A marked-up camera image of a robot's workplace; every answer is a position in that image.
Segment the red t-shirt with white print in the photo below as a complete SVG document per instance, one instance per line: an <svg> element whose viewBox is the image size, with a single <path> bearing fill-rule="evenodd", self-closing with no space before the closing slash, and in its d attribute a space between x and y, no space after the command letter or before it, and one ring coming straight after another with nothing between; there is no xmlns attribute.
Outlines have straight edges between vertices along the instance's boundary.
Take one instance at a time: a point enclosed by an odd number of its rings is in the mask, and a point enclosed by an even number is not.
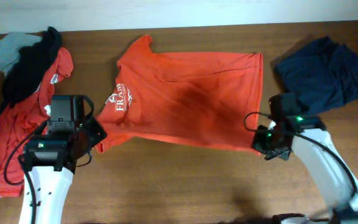
<svg viewBox="0 0 358 224"><path fill-rule="evenodd" d="M105 152L139 137L251 151L263 92L261 53L165 52L143 35L117 61L119 73L98 121Z"/></svg>

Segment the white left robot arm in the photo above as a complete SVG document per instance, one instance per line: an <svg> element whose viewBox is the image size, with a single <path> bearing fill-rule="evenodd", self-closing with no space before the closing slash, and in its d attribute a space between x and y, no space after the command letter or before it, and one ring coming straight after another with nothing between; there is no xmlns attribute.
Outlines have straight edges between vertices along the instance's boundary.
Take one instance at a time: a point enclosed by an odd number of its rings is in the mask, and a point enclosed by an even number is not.
<svg viewBox="0 0 358 224"><path fill-rule="evenodd" d="M72 121L45 120L30 135L18 157L24 172L24 198L19 223L61 223L63 207L73 182L77 160L107 133L90 117L75 126Z"/></svg>

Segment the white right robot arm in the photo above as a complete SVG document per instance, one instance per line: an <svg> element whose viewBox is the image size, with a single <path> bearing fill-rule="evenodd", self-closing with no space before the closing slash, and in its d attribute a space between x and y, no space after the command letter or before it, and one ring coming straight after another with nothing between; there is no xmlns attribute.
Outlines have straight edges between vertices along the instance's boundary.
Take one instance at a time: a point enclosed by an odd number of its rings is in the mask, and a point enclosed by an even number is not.
<svg viewBox="0 0 358 224"><path fill-rule="evenodd" d="M336 150L317 116L274 116L253 129L252 147L265 160L294 154L307 168L326 207L310 216L287 216L280 223L358 223L358 180Z"/></svg>

